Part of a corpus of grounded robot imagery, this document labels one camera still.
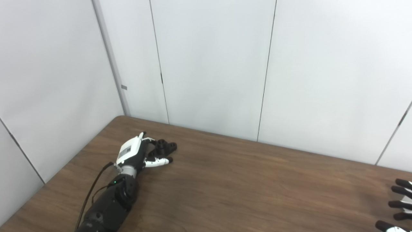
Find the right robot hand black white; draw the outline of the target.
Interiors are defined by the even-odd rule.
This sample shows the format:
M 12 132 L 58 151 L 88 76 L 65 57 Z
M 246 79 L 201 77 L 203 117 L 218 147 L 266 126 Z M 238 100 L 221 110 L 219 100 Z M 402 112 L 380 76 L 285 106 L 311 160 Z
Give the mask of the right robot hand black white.
M 396 178 L 395 185 L 391 186 L 391 191 L 402 196 L 400 200 L 388 202 L 390 208 L 398 209 L 399 212 L 393 214 L 393 219 L 396 221 L 407 221 L 408 227 L 402 227 L 387 223 L 386 221 L 377 220 L 375 228 L 380 232 L 410 232 L 412 220 L 412 182 Z

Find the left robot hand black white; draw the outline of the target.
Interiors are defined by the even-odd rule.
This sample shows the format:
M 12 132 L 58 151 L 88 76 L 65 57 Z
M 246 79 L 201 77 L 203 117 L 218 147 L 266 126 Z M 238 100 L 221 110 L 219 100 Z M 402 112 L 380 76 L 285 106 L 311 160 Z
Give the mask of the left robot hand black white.
M 120 174 L 137 176 L 144 168 L 170 164 L 170 155 L 177 150 L 175 142 L 147 138 L 146 132 L 126 141 L 120 148 L 114 166 Z

